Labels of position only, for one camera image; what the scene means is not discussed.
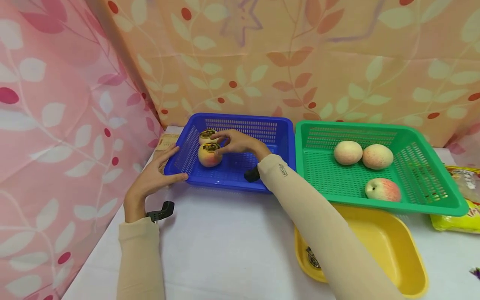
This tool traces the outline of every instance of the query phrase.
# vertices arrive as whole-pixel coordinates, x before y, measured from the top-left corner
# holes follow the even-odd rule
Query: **yellow snack bag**
[[[480,234],[480,196],[477,194],[477,178],[480,169],[446,166],[460,192],[468,203],[468,213],[464,216],[430,215],[436,230],[461,231]]]
[[[461,231],[480,234],[480,205],[466,200],[468,214],[464,216],[439,216],[430,215],[432,225],[436,230]]]

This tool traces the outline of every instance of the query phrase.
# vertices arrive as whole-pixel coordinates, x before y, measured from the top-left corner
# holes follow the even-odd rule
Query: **black wristband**
[[[173,209],[175,208],[175,203],[172,201],[163,202],[162,210],[155,210],[153,212],[148,212],[147,216],[150,217],[152,222],[160,221],[165,219],[173,214]]]

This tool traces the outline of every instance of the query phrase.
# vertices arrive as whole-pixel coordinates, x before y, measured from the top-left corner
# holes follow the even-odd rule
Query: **pink floral curtain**
[[[454,134],[447,148],[459,166],[480,168],[480,117]]]
[[[158,142],[82,0],[0,1],[0,295],[59,299]]]

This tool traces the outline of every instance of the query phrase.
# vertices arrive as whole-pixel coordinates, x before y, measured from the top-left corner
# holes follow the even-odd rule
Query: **fruit sticker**
[[[310,247],[308,247],[306,251],[308,253],[308,261],[310,262],[310,264],[316,269],[322,269],[320,267],[320,264],[318,263],[315,255],[313,254],[312,250],[310,249]]]
[[[203,145],[203,149],[205,149],[206,151],[208,151],[210,153],[213,153],[216,150],[220,149],[220,145],[217,144],[217,143],[206,143],[206,144]]]
[[[204,130],[200,133],[200,138],[202,139],[208,139],[210,138],[212,135],[214,135],[215,133],[215,130],[213,129],[207,129],[207,130]]]

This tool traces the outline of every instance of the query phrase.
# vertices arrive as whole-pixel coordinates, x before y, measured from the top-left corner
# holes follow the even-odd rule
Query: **person's right hand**
[[[219,131],[210,137],[211,140],[217,138],[219,138],[218,143],[226,140],[225,145],[216,151],[218,155],[252,152],[258,161],[261,161],[265,156],[271,154],[264,143],[235,129]]]

